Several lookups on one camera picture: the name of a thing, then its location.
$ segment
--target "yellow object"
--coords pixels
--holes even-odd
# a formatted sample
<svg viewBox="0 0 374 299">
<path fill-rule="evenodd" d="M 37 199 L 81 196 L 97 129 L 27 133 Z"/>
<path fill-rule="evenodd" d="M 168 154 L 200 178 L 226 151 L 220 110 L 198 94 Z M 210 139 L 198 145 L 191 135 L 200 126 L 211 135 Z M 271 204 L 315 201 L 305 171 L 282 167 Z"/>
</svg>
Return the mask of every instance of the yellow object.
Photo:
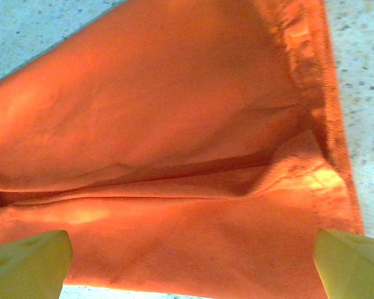
<svg viewBox="0 0 374 299">
<path fill-rule="evenodd" d="M 71 261 L 64 230 L 0 245 L 0 299 L 58 299 Z"/>
<path fill-rule="evenodd" d="M 321 230 L 314 262 L 330 299 L 374 299 L 374 239 Z"/>
</svg>

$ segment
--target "orange towel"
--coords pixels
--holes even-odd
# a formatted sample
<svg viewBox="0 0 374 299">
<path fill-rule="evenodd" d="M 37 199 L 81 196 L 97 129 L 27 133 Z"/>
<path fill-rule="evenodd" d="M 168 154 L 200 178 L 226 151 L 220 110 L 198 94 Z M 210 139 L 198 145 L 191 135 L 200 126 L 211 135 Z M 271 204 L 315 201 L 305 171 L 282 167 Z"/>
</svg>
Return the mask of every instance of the orange towel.
<svg viewBox="0 0 374 299">
<path fill-rule="evenodd" d="M 65 229 L 65 283 L 326 298 L 362 234 L 321 0 L 129 0 L 0 82 L 0 244 Z"/>
</svg>

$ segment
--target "floor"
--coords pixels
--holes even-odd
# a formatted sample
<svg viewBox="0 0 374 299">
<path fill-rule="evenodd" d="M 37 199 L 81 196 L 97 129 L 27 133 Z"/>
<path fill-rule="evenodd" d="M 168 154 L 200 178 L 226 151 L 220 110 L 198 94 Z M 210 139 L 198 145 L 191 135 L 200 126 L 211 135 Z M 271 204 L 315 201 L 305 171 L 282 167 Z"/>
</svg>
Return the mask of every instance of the floor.
<svg viewBox="0 0 374 299">
<path fill-rule="evenodd" d="M 0 78 L 121 1 L 0 0 Z M 343 117 L 366 235 L 374 237 L 374 0 L 325 0 Z M 60 299 L 172 298 L 65 286 Z"/>
</svg>

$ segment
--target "orange cloth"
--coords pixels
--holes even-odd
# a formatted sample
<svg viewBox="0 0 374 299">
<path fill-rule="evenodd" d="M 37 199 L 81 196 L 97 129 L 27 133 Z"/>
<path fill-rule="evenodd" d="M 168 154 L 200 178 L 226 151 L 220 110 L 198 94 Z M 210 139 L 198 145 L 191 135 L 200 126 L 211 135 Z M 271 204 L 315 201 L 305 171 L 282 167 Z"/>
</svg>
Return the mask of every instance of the orange cloth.
<svg viewBox="0 0 374 299">
<path fill-rule="evenodd" d="M 65 283 L 326 298 L 362 233 L 321 0 L 129 0 L 0 82 L 0 244 L 65 229 Z"/>
</svg>

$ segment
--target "orange fabric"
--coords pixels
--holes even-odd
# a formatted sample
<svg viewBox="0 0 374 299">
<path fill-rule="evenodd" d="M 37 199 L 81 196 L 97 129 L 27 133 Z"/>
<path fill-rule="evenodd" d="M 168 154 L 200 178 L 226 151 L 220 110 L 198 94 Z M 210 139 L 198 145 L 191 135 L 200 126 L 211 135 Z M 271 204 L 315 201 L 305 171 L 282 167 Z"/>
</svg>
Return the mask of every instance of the orange fabric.
<svg viewBox="0 0 374 299">
<path fill-rule="evenodd" d="M 65 229 L 65 283 L 326 298 L 362 233 L 320 0 L 129 0 L 0 82 L 0 244 Z"/>
</svg>

